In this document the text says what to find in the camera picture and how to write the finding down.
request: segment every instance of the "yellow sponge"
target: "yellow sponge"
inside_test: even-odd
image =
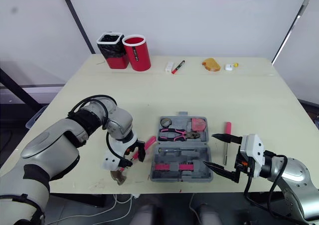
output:
[[[207,58],[203,61],[202,65],[205,66],[205,68],[208,71],[217,72],[220,70],[220,66],[218,63],[214,60],[214,58]]]

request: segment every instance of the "black cable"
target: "black cable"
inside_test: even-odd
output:
[[[109,99],[111,99],[116,105],[118,105],[118,104],[116,103],[116,101],[115,101],[112,97],[110,97],[110,96],[107,96],[107,95],[94,95],[94,96],[90,96],[90,97],[87,97],[87,98],[81,100],[78,104],[76,104],[76,105],[72,108],[72,110],[71,110],[69,113],[73,113],[84,101],[89,100],[89,99],[93,99],[93,98],[97,98],[97,97],[109,98]]]
[[[88,102],[96,102],[98,103],[104,110],[105,112],[105,116],[103,118],[103,121],[102,121],[102,129],[105,130],[106,129],[106,123],[108,121],[108,118],[109,118],[109,112],[108,112],[108,109],[106,108],[106,106],[101,102],[99,101],[98,99],[88,99],[86,100],[85,102],[82,103],[82,105],[80,106],[79,109],[81,109],[82,107],[84,107],[85,104],[87,104]]]
[[[287,157],[284,156],[284,155],[277,155],[277,157],[284,157],[284,158],[286,158],[286,160],[287,160],[287,162],[288,162]],[[281,176],[282,176],[282,174],[283,174],[283,172],[284,172],[284,170],[285,170],[285,168],[286,168],[286,165],[287,165],[287,163],[286,163],[286,164],[283,163],[283,166],[281,167],[280,172],[279,172],[279,174],[277,175],[277,177],[276,177],[276,179],[275,179],[275,181],[274,181],[274,184],[275,184],[276,180],[277,180],[276,183],[278,183],[278,180],[281,178]],[[268,201],[271,199],[271,195],[270,195],[270,196],[268,195],[268,199],[267,199],[267,206],[268,206],[268,207],[265,207],[265,206],[263,206],[263,205],[261,205],[261,204],[258,204],[257,202],[255,202],[254,200],[252,200],[251,198],[248,197],[248,191],[249,191],[249,188],[250,188],[250,185],[251,185],[251,182],[252,182],[252,178],[253,178],[252,175],[249,175],[249,176],[248,176],[248,181],[247,181],[246,188],[245,188],[245,191],[244,191],[244,197],[246,198],[246,200],[248,200],[248,201],[249,201],[250,203],[252,203],[253,205],[255,205],[255,206],[257,206],[257,207],[259,207],[259,208],[261,208],[261,209],[263,209],[263,210],[265,210],[265,211],[270,212],[269,209],[271,209],[271,207],[269,207]],[[274,187],[273,187],[273,186],[271,187],[271,189],[270,189],[270,191],[269,191],[269,193],[271,192],[271,194],[272,194],[272,192],[273,192],[273,190],[274,190],[274,188],[275,188],[275,186],[274,186]],[[272,215],[275,215],[275,216],[276,216],[276,217],[275,217],[276,219],[281,218],[281,219],[285,219],[285,220],[291,221],[291,222],[296,223],[296,224],[299,224],[299,225],[309,225],[309,223],[305,223],[305,222],[301,222],[301,221],[296,220],[296,219],[292,219],[292,218],[290,218],[290,217],[287,217],[287,216],[285,216],[285,215],[279,214],[279,213],[274,212],[274,211],[272,211],[272,210],[271,210],[270,213],[271,213]]]
[[[108,112],[108,110],[107,110],[107,108],[106,108],[106,106],[101,102],[101,101],[99,101],[98,99],[95,99],[95,98],[97,98],[97,97],[104,97],[104,98],[109,98],[109,99],[111,99],[114,103],[115,103],[115,105],[117,106],[117,103],[116,103],[116,101],[111,97],[111,96],[107,96],[107,95],[94,95],[94,96],[90,96],[90,97],[87,97],[87,98],[84,98],[83,100],[81,100],[79,103],[77,103],[73,108],[72,108],[72,110],[68,113],[69,115],[72,115],[73,113],[74,113],[74,111],[78,108],[78,107],[80,107],[80,108],[82,108],[85,104],[87,104],[88,102],[97,102],[100,106],[102,106],[102,108],[103,108],[103,110],[104,110],[104,112],[105,112],[105,117],[104,117],[104,119],[103,119],[103,121],[102,121],[102,129],[103,130],[105,130],[106,129],[106,123],[107,123],[107,120],[108,120],[108,118],[109,118],[109,112]]]
[[[109,133],[108,133],[108,132],[106,133],[106,144],[107,144],[107,146],[108,146],[108,149],[110,150],[110,152],[111,152],[114,156],[118,157],[119,159],[124,159],[124,160],[126,160],[126,158],[124,158],[124,157],[118,155],[118,154],[115,153],[115,151],[112,149],[112,147],[111,147],[111,145],[110,145],[110,142],[109,142]]]
[[[283,163],[273,185],[271,186],[271,188],[269,190],[268,199],[267,199],[267,207],[268,207],[268,211],[269,211],[270,215],[277,219],[278,217],[276,215],[274,215],[273,211],[271,210],[271,196],[273,194],[275,187],[278,185],[278,182],[281,179],[282,174],[284,173],[284,170],[285,170],[287,163],[288,163],[288,158],[285,155],[281,155],[281,154],[276,155],[276,157],[284,158],[284,163]]]

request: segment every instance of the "red cup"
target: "red cup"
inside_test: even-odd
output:
[[[142,72],[151,67],[148,46],[144,36],[137,34],[129,35],[124,37],[122,42],[132,68],[135,71]]]

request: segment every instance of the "black plastic bag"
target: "black plastic bag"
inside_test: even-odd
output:
[[[114,42],[119,38],[117,35],[105,35],[101,42]],[[98,44],[98,47],[105,57],[105,59],[108,59],[110,57],[123,57],[126,54],[126,51],[124,49],[124,45],[122,43],[122,39],[124,38],[124,35],[121,36],[120,41],[117,44]]]

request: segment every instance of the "red marker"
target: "red marker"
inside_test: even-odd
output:
[[[185,63],[185,60],[182,60],[182,62],[172,71],[172,74],[175,74],[175,72]]]

